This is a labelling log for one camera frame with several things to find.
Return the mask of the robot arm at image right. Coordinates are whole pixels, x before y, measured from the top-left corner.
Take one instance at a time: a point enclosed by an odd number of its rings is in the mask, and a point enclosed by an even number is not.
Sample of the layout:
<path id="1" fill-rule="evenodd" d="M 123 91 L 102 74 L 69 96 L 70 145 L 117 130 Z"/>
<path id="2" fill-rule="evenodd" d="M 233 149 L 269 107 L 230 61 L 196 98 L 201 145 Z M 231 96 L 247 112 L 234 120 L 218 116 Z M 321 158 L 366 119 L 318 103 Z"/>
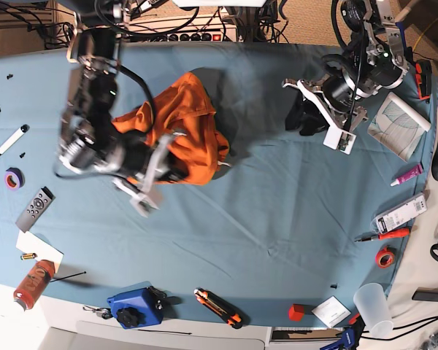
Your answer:
<path id="1" fill-rule="evenodd" d="M 324 132 L 324 146 L 348 155 L 355 129 L 367 119 L 360 102 L 398 87 L 408 63 L 388 1 L 333 1 L 331 25 L 342 52 L 321 58 L 324 78 L 283 81 L 297 92 L 285 129 L 303 136 Z"/>

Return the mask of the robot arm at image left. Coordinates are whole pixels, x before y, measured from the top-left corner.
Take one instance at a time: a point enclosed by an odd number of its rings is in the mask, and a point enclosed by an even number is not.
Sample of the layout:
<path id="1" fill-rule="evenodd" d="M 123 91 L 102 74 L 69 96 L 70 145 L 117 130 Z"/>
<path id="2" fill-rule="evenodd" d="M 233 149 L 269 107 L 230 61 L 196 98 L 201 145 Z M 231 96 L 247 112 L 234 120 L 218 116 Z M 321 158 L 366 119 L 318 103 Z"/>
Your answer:
<path id="1" fill-rule="evenodd" d="M 77 63 L 69 80 L 69 97 L 61 115 L 58 160 L 70 170 L 61 179 L 109 176 L 113 184 L 130 195 L 130 203 L 143 217 L 157 209 L 162 197 L 156 182 L 182 179 L 174 167 L 169 145 L 185 132 L 163 131 L 152 146 L 146 141 L 158 119 L 147 83 L 121 63 L 123 42 L 150 33 L 130 30 L 130 22 L 151 8 L 148 1 L 91 1 L 76 7 L 76 29 L 67 59 Z M 118 94 L 116 78 L 123 74 L 137 83 L 150 105 L 151 120 L 143 130 L 124 133 L 112 123 L 111 108 Z"/>

